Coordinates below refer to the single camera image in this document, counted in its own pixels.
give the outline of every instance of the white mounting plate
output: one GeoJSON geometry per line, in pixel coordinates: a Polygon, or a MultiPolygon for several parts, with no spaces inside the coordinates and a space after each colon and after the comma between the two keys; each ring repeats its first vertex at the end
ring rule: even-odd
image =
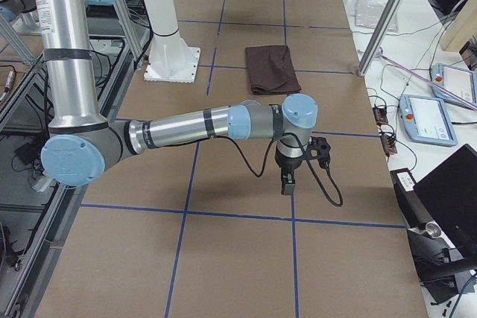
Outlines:
{"type": "Polygon", "coordinates": [[[189,48],[189,50],[194,57],[193,62],[187,63],[179,71],[173,71],[169,76],[162,74],[162,63],[150,63],[144,73],[144,79],[147,81],[193,83],[199,66],[200,48],[189,48]]]}

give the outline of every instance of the blue tape line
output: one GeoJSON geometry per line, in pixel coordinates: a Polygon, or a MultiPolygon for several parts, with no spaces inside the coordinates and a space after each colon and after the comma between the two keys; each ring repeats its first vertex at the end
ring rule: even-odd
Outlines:
{"type": "Polygon", "coordinates": [[[197,164],[199,148],[200,148],[200,143],[197,143],[196,146],[195,146],[195,155],[194,155],[194,161],[192,163],[191,178],[189,180],[189,188],[187,190],[186,204],[184,206],[184,213],[183,213],[183,217],[182,217],[182,223],[180,225],[179,241],[177,242],[176,258],[174,260],[174,268],[172,270],[171,284],[169,286],[169,295],[168,295],[168,298],[167,298],[167,305],[165,307],[164,318],[169,317],[169,312],[171,310],[172,293],[174,292],[174,283],[175,283],[175,280],[176,280],[177,265],[179,264],[180,249],[182,247],[182,240],[183,240],[183,236],[184,236],[184,230],[186,228],[187,209],[189,207],[189,201],[190,201],[191,193],[192,193],[192,183],[194,182],[195,166],[197,164]]]}
{"type": "Polygon", "coordinates": [[[213,217],[235,217],[240,219],[254,219],[254,220],[274,220],[274,221],[291,221],[289,217],[278,216],[260,216],[247,214],[227,214],[223,212],[187,212],[190,215],[213,216],[213,217]]]}
{"type": "Polygon", "coordinates": [[[310,29],[329,29],[329,30],[349,30],[350,28],[340,28],[337,26],[309,26],[310,29]]]}
{"type": "Polygon", "coordinates": [[[285,10],[285,0],[283,0],[283,37],[285,38],[285,45],[286,43],[286,10],[285,10]]]}
{"type": "Polygon", "coordinates": [[[354,223],[352,221],[315,220],[315,219],[295,219],[298,223],[322,223],[342,226],[379,227],[383,229],[405,229],[404,225],[390,225],[386,223],[354,223]]]}
{"type": "Polygon", "coordinates": [[[340,133],[340,132],[322,132],[322,131],[313,131],[313,133],[314,134],[330,134],[331,136],[379,138],[378,134],[340,133]]]}
{"type": "Polygon", "coordinates": [[[261,216],[261,215],[250,215],[250,214],[230,214],[226,212],[199,212],[199,211],[189,211],[189,210],[176,210],[176,209],[160,209],[160,208],[148,208],[141,206],[117,206],[117,205],[107,205],[107,204],[81,204],[81,207],[95,208],[95,209],[116,209],[116,210],[130,210],[136,212],[165,212],[170,214],[190,214],[190,215],[203,215],[203,216],[212,216],[212,217],[236,217],[244,219],[255,219],[255,220],[275,220],[275,221],[296,221],[303,223],[322,223],[329,225],[345,225],[345,226],[365,226],[365,227],[385,227],[389,229],[404,229],[402,225],[392,225],[386,223],[357,223],[352,221],[334,221],[334,220],[318,220],[318,219],[305,219],[305,218],[295,218],[292,217],[279,217],[279,216],[261,216]]]}
{"type": "Polygon", "coordinates": [[[222,21],[224,20],[225,1],[226,0],[224,0],[224,2],[222,3],[221,20],[220,20],[220,23],[218,24],[217,35],[221,33],[222,21]]]}
{"type": "Polygon", "coordinates": [[[291,195],[291,239],[293,243],[293,277],[295,292],[295,318],[300,318],[300,296],[298,294],[298,255],[297,255],[297,227],[295,219],[295,199],[291,195]]]}
{"type": "Polygon", "coordinates": [[[351,71],[329,71],[329,70],[295,70],[295,72],[308,72],[317,74],[353,74],[351,71]]]}
{"type": "Polygon", "coordinates": [[[208,22],[206,20],[177,20],[177,22],[198,22],[201,24],[220,24],[220,22],[208,22]]]}
{"type": "Polygon", "coordinates": [[[210,87],[212,86],[212,75],[214,73],[215,55],[216,54],[217,54],[217,48],[214,48],[214,55],[212,56],[212,65],[210,66],[209,83],[207,84],[207,90],[206,90],[207,96],[209,95],[210,87]]]}
{"type": "Polygon", "coordinates": [[[216,69],[235,69],[235,70],[246,70],[246,67],[241,66],[224,66],[224,65],[215,65],[216,69]]]}
{"type": "Polygon", "coordinates": [[[116,210],[128,210],[133,212],[165,212],[169,214],[183,214],[183,210],[174,209],[159,209],[159,208],[146,208],[144,206],[118,206],[107,204],[81,204],[82,208],[95,208],[95,209],[116,209],[116,210]]]}
{"type": "MultiPolygon", "coordinates": [[[[222,24],[222,25],[243,25],[243,26],[283,26],[280,24],[255,24],[252,22],[209,22],[205,20],[177,20],[178,22],[192,22],[198,24],[222,24]]],[[[286,25],[287,28],[301,28],[299,25],[286,25]]]]}
{"type": "Polygon", "coordinates": [[[21,60],[0,60],[0,63],[23,63],[21,60]]]}

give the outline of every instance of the metal frame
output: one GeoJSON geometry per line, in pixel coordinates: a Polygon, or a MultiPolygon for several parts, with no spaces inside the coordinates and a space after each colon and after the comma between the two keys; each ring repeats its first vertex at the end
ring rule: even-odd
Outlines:
{"type": "Polygon", "coordinates": [[[358,75],[365,76],[367,70],[370,68],[371,63],[376,56],[379,47],[381,46],[382,40],[386,36],[388,31],[389,24],[391,23],[394,14],[396,14],[397,9],[401,5],[402,0],[388,0],[386,3],[385,9],[382,11],[381,18],[378,21],[378,25],[374,29],[373,35],[371,36],[370,42],[364,51],[361,62],[358,67],[358,75]]]}

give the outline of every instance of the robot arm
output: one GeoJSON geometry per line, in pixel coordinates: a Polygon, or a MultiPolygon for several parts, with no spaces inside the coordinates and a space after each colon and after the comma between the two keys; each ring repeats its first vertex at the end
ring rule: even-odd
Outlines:
{"type": "Polygon", "coordinates": [[[20,14],[32,13],[36,10],[35,0],[0,0],[0,14],[12,22],[20,14]]]}
{"type": "Polygon", "coordinates": [[[292,193],[293,171],[306,157],[318,115],[312,98],[292,95],[282,106],[249,101],[157,121],[108,124],[98,111],[84,2],[37,0],[55,112],[48,126],[51,138],[42,149],[50,176],[84,185],[147,149],[228,135],[278,141],[275,157],[282,168],[282,193],[292,193]]]}

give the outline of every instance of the sticker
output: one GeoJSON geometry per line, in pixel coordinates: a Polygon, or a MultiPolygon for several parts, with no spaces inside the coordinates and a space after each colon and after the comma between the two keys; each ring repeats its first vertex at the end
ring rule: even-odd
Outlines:
{"type": "Polygon", "coordinates": [[[401,182],[402,187],[406,191],[413,191],[414,190],[414,180],[411,178],[409,173],[406,171],[404,173],[398,173],[397,179],[401,182]]]}
{"type": "Polygon", "coordinates": [[[54,33],[53,19],[51,16],[51,8],[48,0],[37,1],[38,19],[40,20],[40,28],[42,34],[54,33]]]}

